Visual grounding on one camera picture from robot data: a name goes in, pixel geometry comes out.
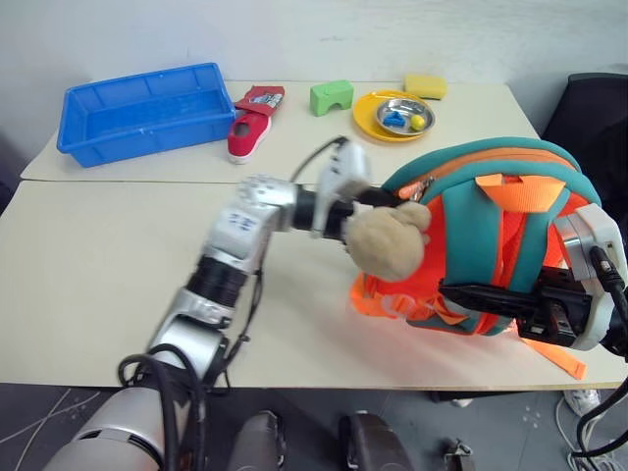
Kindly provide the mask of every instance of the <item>green block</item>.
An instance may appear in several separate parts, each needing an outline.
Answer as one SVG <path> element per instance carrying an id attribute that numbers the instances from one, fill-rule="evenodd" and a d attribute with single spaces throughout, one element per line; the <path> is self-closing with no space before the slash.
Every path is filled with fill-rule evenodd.
<path id="1" fill-rule="evenodd" d="M 327 114 L 336 104 L 348 110 L 352 101 L 353 85 L 347 80 L 328 81 L 310 88 L 310 111 L 314 116 Z"/>

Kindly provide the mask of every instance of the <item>yellow plate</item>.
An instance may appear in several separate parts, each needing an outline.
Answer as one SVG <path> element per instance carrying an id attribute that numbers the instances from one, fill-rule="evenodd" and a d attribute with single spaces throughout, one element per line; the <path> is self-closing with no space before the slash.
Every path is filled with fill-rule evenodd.
<path id="1" fill-rule="evenodd" d="M 377 90 L 361 96 L 353 106 L 353 121 L 367 134 L 386 142 L 405 142 L 414 140 L 424 134 L 397 135 L 386 131 L 375 119 L 375 113 L 380 104 L 391 98 L 409 98 L 423 103 L 418 96 L 399 90 Z"/>

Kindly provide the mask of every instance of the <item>gray floor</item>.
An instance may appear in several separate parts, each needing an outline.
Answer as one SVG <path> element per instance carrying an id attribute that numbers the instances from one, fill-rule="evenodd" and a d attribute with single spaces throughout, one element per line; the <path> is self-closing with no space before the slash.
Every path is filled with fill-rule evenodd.
<path id="1" fill-rule="evenodd" d="M 0 440 L 45 416 L 65 388 L 0 385 Z M 61 407 L 79 402 L 93 390 L 73 390 Z M 78 411 L 52 418 L 33 442 L 21 467 L 39 470 L 101 404 L 104 392 Z M 434 403 L 420 392 L 234 390 L 211 399 L 210 470 L 225 468 L 239 426 L 261 409 L 273 409 L 286 420 L 287 470 L 338 470 L 336 426 L 345 413 L 366 409 L 381 415 L 398 433 L 417 470 L 441 470 L 445 439 L 460 438 L 474 449 L 478 471 L 568 470 L 566 445 L 554 425 L 558 392 L 525 392 L 482 397 L 460 409 Z M 561 417 L 568 433 L 575 416 Z M 628 401 L 601 422 L 592 445 L 617 437 L 628 425 Z M 30 432 L 0 445 L 0 469 L 13 470 Z M 620 459 L 628 465 L 628 449 Z"/>

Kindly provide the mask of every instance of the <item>metal bowl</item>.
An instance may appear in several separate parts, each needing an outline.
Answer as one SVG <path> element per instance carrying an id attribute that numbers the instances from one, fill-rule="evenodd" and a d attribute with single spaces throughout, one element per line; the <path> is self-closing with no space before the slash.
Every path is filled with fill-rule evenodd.
<path id="1" fill-rule="evenodd" d="M 401 115 L 405 121 L 405 125 L 403 126 L 386 126 L 384 124 L 384 118 L 390 114 L 397 111 L 399 115 Z M 425 127 L 421 130 L 417 131 L 410 126 L 410 119 L 414 115 L 420 115 L 425 120 Z M 379 125 L 384 128 L 388 132 L 392 132 L 393 134 L 398 135 L 419 135 L 424 132 L 427 132 L 436 121 L 436 117 L 434 116 L 434 112 L 432 109 L 425 103 L 410 100 L 408 98 L 393 98 L 390 100 L 384 101 L 375 112 L 375 119 L 379 123 Z"/>

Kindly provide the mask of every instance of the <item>yellow sponge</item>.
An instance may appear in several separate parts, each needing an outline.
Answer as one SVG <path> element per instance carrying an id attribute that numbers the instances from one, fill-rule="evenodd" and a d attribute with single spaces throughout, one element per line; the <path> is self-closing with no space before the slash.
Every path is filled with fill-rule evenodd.
<path id="1" fill-rule="evenodd" d="M 403 87 L 408 93 L 421 98 L 440 100 L 447 93 L 447 82 L 442 77 L 407 74 L 403 79 Z"/>

